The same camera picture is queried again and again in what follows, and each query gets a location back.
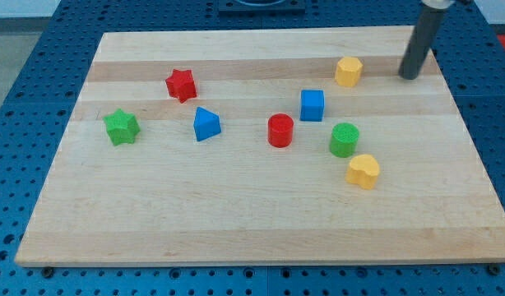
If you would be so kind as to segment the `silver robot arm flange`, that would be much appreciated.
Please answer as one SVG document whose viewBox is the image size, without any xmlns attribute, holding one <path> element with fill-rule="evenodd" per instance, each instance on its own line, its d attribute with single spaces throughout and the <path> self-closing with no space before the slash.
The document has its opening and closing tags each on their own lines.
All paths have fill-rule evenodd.
<svg viewBox="0 0 505 296">
<path fill-rule="evenodd" d="M 455 3 L 455 0 L 421 0 L 421 2 L 432 9 L 446 10 Z"/>
</svg>

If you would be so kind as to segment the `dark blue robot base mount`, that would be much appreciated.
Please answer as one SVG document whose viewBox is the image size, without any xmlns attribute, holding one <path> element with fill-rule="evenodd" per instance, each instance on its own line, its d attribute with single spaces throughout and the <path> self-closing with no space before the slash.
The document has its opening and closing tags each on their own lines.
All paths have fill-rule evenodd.
<svg viewBox="0 0 505 296">
<path fill-rule="evenodd" d="M 220 16 L 239 13 L 265 14 L 275 12 L 305 13 L 304 0 L 219 0 L 218 14 Z"/>
</svg>

